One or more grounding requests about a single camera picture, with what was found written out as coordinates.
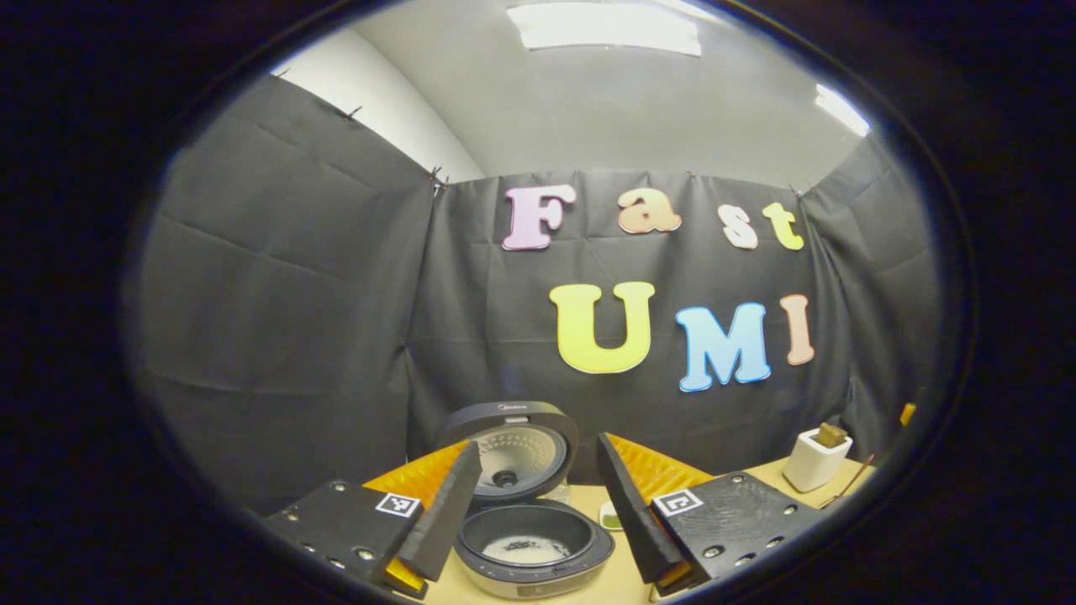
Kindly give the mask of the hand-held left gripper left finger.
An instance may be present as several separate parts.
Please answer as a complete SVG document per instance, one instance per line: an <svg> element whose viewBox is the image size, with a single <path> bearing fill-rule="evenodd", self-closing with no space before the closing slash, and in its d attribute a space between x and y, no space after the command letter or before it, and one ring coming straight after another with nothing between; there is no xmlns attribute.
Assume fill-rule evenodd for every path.
<svg viewBox="0 0 1076 605"><path fill-rule="evenodd" d="M374 479L330 480L265 521L323 566L420 600L445 567L481 470L479 445L462 440Z"/></svg>

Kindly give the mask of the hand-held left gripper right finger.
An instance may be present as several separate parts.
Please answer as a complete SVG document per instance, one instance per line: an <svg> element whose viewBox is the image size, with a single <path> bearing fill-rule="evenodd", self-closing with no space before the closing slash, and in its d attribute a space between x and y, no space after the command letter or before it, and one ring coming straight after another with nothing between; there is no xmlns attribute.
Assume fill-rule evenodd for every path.
<svg viewBox="0 0 1076 605"><path fill-rule="evenodd" d="M708 472L600 433L597 468L646 583L668 595L727 583L823 519L748 472Z"/></svg>

